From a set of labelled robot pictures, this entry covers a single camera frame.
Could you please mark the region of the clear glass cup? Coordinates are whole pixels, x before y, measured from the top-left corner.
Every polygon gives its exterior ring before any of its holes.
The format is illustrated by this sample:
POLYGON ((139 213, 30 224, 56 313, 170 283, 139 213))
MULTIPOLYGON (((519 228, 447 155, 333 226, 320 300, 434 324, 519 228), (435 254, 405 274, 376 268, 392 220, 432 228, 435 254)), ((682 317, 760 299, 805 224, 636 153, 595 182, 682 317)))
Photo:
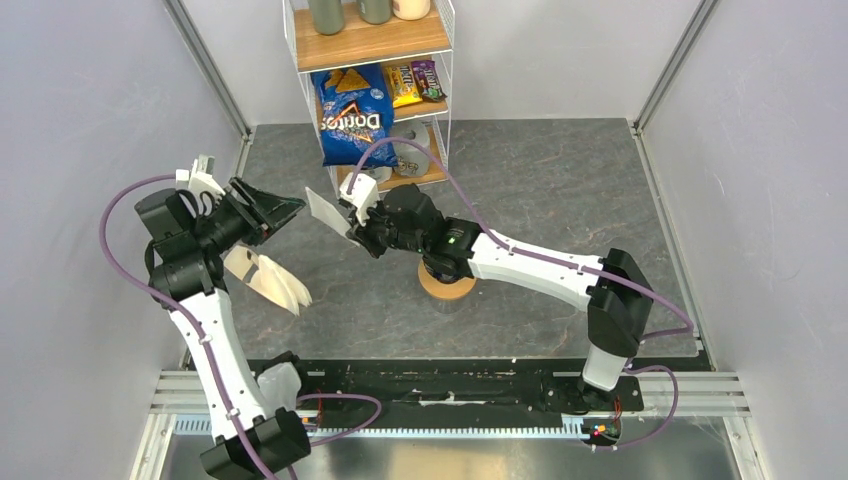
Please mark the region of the clear glass cup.
POLYGON ((466 299, 438 299, 431 300, 431 307, 439 314, 449 315, 460 312, 466 306, 466 299))

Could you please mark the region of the single white coffee filter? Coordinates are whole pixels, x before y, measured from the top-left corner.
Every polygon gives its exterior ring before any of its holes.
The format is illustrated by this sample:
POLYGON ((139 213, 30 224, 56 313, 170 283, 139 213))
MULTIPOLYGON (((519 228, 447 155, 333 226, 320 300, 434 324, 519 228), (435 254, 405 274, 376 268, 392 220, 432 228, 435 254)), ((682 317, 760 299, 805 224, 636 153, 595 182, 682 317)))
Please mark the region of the single white coffee filter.
POLYGON ((306 187, 307 203, 313 218, 328 226, 342 238, 348 239, 347 232, 351 225, 338 209, 322 196, 306 187))

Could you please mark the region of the round wooden dripper stand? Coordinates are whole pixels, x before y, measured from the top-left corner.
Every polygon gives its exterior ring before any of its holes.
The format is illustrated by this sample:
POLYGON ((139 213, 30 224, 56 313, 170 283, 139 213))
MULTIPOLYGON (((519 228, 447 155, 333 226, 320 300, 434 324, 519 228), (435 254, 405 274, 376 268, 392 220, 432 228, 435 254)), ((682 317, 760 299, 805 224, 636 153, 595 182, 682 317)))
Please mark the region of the round wooden dripper stand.
POLYGON ((428 272, 423 262, 418 265, 417 275, 421 287, 431 297, 440 301, 458 301, 465 298, 477 282, 475 278, 461 278, 453 283, 443 283, 428 272))

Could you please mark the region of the coffee filter paper pack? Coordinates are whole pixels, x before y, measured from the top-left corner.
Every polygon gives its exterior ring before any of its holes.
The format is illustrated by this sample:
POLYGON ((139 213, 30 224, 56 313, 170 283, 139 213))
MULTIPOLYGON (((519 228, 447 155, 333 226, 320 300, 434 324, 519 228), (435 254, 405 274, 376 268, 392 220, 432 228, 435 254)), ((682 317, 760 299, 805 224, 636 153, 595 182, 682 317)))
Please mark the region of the coffee filter paper pack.
POLYGON ((243 245, 234 246, 224 257, 224 267, 250 289, 295 316, 312 304, 308 288, 270 257, 243 245))

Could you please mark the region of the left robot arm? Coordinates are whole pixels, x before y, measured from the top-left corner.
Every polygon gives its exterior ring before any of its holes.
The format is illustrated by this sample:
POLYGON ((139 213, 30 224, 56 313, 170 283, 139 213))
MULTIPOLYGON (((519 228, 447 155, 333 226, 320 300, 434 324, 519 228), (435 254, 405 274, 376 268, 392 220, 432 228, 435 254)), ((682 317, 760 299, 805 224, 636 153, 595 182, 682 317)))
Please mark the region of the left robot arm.
POLYGON ((235 330, 224 281, 227 253, 257 246, 306 203, 234 178, 208 212, 185 190, 166 188, 138 201, 149 232, 147 290, 183 335, 204 391, 214 445, 200 456, 215 479, 274 479, 308 456, 311 446, 295 409, 314 393, 298 358, 285 352, 253 372, 235 330))

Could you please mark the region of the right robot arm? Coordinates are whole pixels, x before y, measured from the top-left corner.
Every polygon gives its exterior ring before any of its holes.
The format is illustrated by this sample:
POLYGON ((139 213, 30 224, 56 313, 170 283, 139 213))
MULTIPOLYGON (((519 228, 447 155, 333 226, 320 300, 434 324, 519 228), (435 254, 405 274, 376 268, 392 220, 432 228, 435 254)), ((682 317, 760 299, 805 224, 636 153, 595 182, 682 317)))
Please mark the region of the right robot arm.
POLYGON ((416 253, 425 275, 439 284, 500 281, 586 312, 590 348, 577 395, 591 409, 616 398, 620 374, 638 352, 653 305, 652 288, 629 253, 572 255, 500 236, 478 222, 443 216, 413 184, 379 196, 373 181, 348 176, 339 202, 350 210, 347 237, 374 258, 387 250, 416 253))

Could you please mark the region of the white wire shelf rack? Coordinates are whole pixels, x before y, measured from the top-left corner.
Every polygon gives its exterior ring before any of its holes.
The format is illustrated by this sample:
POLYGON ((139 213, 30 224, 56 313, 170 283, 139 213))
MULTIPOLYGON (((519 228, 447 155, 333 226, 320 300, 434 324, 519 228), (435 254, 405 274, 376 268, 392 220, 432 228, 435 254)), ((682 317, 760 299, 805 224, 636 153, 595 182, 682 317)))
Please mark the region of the white wire shelf rack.
POLYGON ((452 113, 455 10, 449 1, 423 2, 423 15, 382 23, 365 19, 365 1, 329 1, 339 30, 321 33, 322 3, 286 1, 284 35, 332 184, 349 177, 359 154, 391 134, 431 151, 384 146, 363 168, 380 192, 445 179, 452 113))

